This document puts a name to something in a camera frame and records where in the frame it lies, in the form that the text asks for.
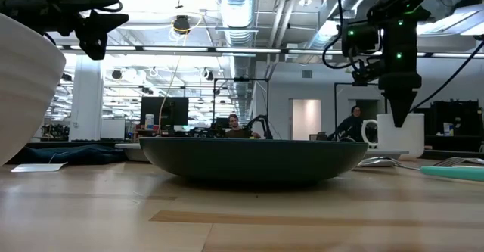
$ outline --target wood grain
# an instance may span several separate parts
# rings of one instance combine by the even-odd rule
[[[200,185],[148,164],[0,167],[0,251],[484,251],[484,183],[400,168],[311,187]]]
[[[447,227],[454,229],[484,229],[484,222],[418,221],[400,219],[337,219],[315,217],[250,216],[217,213],[194,213],[161,210],[150,221],[201,222],[239,225],[280,226],[398,226],[398,227]]]

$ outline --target man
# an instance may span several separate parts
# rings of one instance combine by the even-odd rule
[[[337,133],[343,135],[344,138],[350,137],[357,142],[363,142],[361,136],[361,126],[363,119],[361,116],[361,109],[358,106],[351,108],[351,116],[347,117],[337,129]]]
[[[225,133],[226,138],[250,138],[251,136],[254,138],[260,138],[260,135],[256,132],[248,132],[243,130],[239,126],[239,118],[236,114],[231,114],[228,116],[228,124],[232,128],[232,130]]]

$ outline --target dark gray bowl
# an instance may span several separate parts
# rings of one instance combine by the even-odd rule
[[[315,182],[353,169],[366,143],[228,138],[141,138],[159,168],[191,179]]]

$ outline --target blue fabric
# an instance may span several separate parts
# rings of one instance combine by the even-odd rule
[[[8,163],[66,163],[69,165],[102,165],[127,161],[123,149],[102,145],[85,145],[71,148],[33,149],[24,147]]]

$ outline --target door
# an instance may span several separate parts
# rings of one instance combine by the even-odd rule
[[[290,107],[291,139],[309,140],[309,135],[321,131],[321,100],[291,99]]]

